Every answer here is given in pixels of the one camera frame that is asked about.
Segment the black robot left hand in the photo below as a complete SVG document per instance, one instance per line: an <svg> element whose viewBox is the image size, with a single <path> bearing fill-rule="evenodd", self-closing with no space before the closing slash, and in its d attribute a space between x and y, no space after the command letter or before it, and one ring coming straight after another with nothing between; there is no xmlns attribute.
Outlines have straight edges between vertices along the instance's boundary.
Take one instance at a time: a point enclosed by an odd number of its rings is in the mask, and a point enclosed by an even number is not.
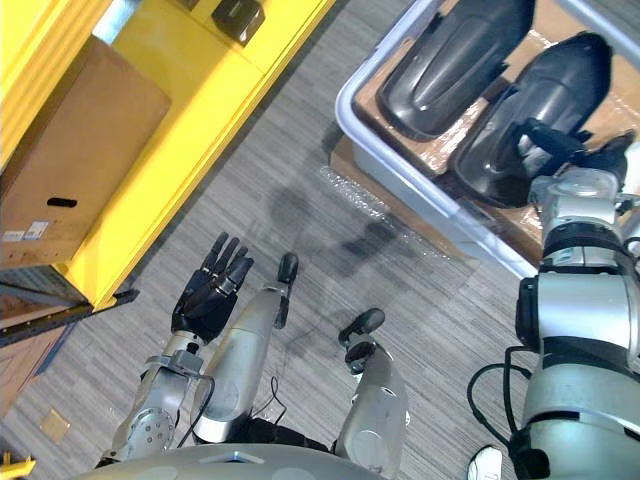
<svg viewBox="0 0 640 480"><path fill-rule="evenodd" d="M254 260L237 237L222 232L187 282L172 315L171 332L188 332L204 344L226 326Z"/></svg>

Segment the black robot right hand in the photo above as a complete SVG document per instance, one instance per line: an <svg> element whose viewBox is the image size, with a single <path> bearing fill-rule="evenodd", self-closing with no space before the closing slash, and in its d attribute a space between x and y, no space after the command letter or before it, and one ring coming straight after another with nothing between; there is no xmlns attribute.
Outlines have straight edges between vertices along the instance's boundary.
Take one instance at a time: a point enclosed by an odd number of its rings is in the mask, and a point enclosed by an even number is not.
<svg viewBox="0 0 640 480"><path fill-rule="evenodd" d="M528 118L519 130L520 134L526 135L536 147L550 156L534 168L533 178L552 176L569 164L604 170L612 173L621 185L624 184L628 169L625 153L635 140L634 130L613 137L598 150L589 150L578 137L553 129L535 118Z"/></svg>

